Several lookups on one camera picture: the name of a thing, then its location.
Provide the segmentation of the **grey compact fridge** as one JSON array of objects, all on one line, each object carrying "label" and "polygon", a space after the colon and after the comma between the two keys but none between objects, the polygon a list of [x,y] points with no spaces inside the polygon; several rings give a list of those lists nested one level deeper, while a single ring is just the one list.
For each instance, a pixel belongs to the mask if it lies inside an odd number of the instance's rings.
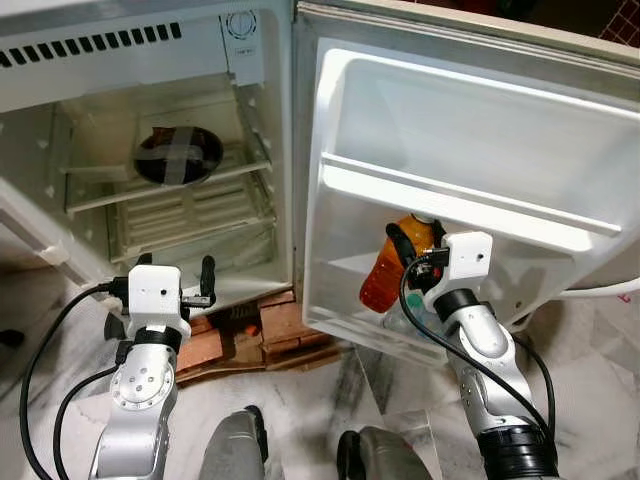
[{"label": "grey compact fridge", "polygon": [[294,284],[297,0],[0,0],[0,269]]}]

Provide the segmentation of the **white thermostat control panel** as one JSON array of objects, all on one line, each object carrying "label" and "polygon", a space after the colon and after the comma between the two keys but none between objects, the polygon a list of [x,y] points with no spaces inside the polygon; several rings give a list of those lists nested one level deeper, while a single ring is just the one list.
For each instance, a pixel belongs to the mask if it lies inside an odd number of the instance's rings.
[{"label": "white thermostat control panel", "polygon": [[227,69],[236,86],[265,81],[260,19],[255,12],[233,12],[220,15],[221,37]]}]

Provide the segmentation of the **wooden pallet base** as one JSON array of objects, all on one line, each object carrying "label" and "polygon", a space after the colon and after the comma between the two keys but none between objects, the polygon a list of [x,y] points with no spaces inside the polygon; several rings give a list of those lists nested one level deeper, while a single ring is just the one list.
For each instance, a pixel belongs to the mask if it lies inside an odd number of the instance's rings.
[{"label": "wooden pallet base", "polygon": [[256,371],[306,371],[330,364],[340,357],[342,348],[335,339],[324,346],[306,347],[284,352],[283,355],[269,355],[262,347],[262,326],[259,300],[244,302],[236,307],[215,312],[207,316],[218,328],[227,347],[227,356],[212,364],[178,372],[175,379],[180,387],[187,387],[197,381],[207,381],[238,372]]}]

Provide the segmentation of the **white door shelf rail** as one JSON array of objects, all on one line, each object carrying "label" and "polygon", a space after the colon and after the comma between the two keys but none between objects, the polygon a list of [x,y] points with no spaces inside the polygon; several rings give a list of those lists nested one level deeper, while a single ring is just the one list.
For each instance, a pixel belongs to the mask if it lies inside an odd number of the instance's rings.
[{"label": "white door shelf rail", "polygon": [[636,236],[635,230],[608,221],[334,154],[321,155],[319,183],[375,204],[419,212],[562,253],[621,250]]}]

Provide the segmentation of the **white vented freezer flap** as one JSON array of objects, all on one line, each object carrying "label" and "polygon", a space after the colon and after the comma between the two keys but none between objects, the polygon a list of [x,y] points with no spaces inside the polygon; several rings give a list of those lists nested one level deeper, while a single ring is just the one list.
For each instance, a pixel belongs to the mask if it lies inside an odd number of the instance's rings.
[{"label": "white vented freezer flap", "polygon": [[0,113],[227,70],[216,15],[0,46]]}]

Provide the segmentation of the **red brick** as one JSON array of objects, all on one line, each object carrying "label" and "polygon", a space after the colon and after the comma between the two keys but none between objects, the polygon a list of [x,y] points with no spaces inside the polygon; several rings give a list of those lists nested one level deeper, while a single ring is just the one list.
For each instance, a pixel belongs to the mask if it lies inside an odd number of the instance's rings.
[{"label": "red brick", "polygon": [[227,356],[227,347],[223,344],[221,333],[212,325],[209,317],[192,317],[191,328],[191,338],[180,348],[177,357],[178,372],[209,365]]},{"label": "red brick", "polygon": [[330,335],[308,328],[292,291],[264,297],[257,303],[262,326],[262,347],[269,355],[332,343]]}]

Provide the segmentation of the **compact fridge door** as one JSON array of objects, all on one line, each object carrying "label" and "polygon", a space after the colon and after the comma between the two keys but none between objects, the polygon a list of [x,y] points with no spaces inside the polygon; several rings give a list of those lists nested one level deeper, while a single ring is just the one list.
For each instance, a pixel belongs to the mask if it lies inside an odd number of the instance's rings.
[{"label": "compact fridge door", "polygon": [[296,264],[312,329],[417,364],[439,347],[358,301],[385,224],[413,212],[319,183],[334,154],[635,230],[562,253],[489,233],[477,289],[509,328],[567,289],[639,275],[640,52],[570,32],[399,0],[311,0],[294,15],[294,146],[306,214]]}]

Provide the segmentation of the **glass fridge shelf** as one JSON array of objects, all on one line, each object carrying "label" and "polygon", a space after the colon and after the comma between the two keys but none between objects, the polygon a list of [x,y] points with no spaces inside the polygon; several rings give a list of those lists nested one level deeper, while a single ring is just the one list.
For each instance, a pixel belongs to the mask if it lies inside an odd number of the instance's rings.
[{"label": "glass fridge shelf", "polygon": [[[257,170],[270,169],[271,161],[261,148],[248,147],[246,143],[234,143],[232,151],[206,180],[225,180]],[[124,182],[90,184],[83,180],[67,180],[65,212],[74,214],[119,202],[168,193],[183,186],[160,186],[148,180],[134,179]]]}]

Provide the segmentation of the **grey right robot leg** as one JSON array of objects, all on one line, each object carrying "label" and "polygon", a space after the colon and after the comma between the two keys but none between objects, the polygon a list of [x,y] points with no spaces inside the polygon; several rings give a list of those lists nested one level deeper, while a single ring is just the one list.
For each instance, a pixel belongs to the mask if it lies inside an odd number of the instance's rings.
[{"label": "grey right robot leg", "polygon": [[339,480],[433,480],[402,435],[376,426],[340,435],[335,468]]}]

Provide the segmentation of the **orange juice bottle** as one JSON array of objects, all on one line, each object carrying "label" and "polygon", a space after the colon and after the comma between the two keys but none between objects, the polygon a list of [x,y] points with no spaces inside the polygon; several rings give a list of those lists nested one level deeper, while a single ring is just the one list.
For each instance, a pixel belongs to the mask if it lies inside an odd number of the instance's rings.
[{"label": "orange juice bottle", "polygon": [[[439,220],[411,214],[406,218],[388,224],[398,224],[404,230],[404,233],[411,238],[416,252],[421,253],[424,250],[439,247],[440,243],[442,243],[431,239],[431,232],[428,229],[430,221]],[[401,261],[397,259],[396,251],[393,250],[392,243],[389,242],[387,237],[387,241],[381,247],[374,268],[367,274],[360,293],[358,293],[358,298],[360,298],[362,305],[378,312],[378,314],[385,314],[398,300],[403,274],[404,270],[401,270]]]}]

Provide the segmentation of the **white slatted crisper cover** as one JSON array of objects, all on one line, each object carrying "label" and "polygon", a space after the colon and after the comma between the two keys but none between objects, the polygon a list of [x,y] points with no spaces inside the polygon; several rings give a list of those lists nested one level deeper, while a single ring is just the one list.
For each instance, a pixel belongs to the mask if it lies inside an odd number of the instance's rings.
[{"label": "white slatted crisper cover", "polygon": [[113,211],[113,262],[275,220],[268,192],[255,174],[133,198],[114,205]]}]

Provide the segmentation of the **grey left robot leg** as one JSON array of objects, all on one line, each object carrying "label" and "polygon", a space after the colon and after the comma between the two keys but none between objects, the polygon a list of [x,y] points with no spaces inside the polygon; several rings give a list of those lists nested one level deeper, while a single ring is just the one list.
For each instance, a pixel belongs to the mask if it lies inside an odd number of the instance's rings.
[{"label": "grey left robot leg", "polygon": [[198,480],[265,480],[268,457],[262,411],[247,404],[216,426],[206,445]]}]

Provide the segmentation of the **grey robot leg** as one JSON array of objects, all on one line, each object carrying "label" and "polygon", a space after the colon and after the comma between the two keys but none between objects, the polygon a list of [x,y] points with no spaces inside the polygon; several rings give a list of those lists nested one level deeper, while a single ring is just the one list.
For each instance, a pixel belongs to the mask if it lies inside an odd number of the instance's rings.
[{"label": "grey robot leg", "polygon": [[265,480],[268,457],[262,411],[247,404],[216,426],[206,445],[198,480]]},{"label": "grey robot leg", "polygon": [[340,435],[335,468],[339,480],[433,480],[402,435],[376,426]]}]

